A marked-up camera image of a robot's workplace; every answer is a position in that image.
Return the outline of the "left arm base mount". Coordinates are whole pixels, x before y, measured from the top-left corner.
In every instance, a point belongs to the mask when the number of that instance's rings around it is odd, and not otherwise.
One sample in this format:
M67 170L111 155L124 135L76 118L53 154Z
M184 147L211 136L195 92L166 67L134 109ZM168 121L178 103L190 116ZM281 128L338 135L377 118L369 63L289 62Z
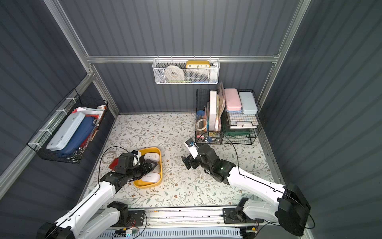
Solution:
M131 227L141 227L145 223L145 211L138 210L138 211L129 211L128 213L123 213L120 216L119 221L110 226L111 228L115 227L124 227L124 228L131 228Z

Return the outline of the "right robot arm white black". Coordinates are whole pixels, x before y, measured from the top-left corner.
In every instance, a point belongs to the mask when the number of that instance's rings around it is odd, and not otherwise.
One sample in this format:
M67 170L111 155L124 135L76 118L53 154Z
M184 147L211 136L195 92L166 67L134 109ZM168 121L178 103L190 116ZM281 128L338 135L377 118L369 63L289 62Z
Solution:
M239 187L262 199L265 204L242 198L235 212L239 221L263 219L278 223L288 233L301 237L311 206L296 185L276 184L241 169L238 165L220 159L208 145L197 145L192 139L185 142L190 152L182 161L187 169L202 167L217 182Z

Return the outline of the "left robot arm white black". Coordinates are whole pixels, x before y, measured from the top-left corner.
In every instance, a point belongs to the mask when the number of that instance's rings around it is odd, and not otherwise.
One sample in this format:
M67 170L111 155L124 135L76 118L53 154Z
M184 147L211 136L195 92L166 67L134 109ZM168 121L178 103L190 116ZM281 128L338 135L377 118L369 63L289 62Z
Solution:
M96 215L99 208L127 183L140 180L152 172L160 162L159 153L142 154L132 151L121 154L114 167L98 181L98 186L73 209L54 223L45 223L38 232L38 239L95 239L110 226L126 226L134 221L128 205L113 201Z

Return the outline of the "white rounded mouse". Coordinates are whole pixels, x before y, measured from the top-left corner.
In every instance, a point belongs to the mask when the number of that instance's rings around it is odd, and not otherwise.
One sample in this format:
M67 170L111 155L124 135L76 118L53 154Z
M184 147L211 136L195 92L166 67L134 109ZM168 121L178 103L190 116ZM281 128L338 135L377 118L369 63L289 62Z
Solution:
M145 160L152 160L155 162L159 162L161 160L160 155L158 153L155 153L155 152L146 153L144 155L144 159Z

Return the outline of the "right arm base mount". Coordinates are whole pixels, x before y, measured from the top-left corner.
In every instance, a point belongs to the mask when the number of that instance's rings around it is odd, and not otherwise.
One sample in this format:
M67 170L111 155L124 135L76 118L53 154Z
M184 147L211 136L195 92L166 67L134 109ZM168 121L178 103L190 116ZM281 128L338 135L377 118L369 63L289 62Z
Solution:
M236 212L234 208L223 208L222 215L225 224L260 224L263 219L250 219L243 212Z

